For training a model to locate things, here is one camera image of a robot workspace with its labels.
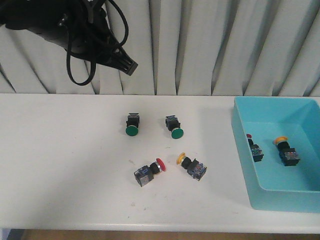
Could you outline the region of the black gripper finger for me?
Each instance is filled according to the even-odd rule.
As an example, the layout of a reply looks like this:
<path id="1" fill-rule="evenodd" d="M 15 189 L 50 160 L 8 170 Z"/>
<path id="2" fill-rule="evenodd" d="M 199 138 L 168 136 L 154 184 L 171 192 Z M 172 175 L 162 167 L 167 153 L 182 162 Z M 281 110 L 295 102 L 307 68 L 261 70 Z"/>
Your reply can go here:
<path id="1" fill-rule="evenodd" d="M 122 47 L 113 48 L 107 52 L 105 65 L 126 75 L 132 75 L 138 67 L 138 63 L 131 59 Z"/>

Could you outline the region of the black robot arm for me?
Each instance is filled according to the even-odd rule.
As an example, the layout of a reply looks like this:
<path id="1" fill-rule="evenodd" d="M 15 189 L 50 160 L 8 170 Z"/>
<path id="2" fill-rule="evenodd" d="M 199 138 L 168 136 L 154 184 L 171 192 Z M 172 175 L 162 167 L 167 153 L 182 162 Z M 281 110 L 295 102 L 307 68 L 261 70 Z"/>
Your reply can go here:
<path id="1" fill-rule="evenodd" d="M 117 69 L 128 76 L 138 64 L 123 49 L 129 25 L 119 6 L 124 37 L 117 40 L 107 22 L 103 0 L 2 0 L 0 24 L 9 30 L 27 30 L 54 43 L 71 57 Z"/>

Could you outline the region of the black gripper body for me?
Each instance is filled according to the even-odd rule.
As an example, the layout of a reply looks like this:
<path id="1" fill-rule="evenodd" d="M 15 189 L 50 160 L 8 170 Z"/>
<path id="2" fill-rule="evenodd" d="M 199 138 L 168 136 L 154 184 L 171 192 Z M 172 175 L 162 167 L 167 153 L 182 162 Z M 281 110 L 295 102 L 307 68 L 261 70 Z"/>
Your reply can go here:
<path id="1" fill-rule="evenodd" d="M 102 0 L 31 0 L 29 30 L 75 57 L 105 66 L 108 51 L 120 48 L 108 26 Z"/>

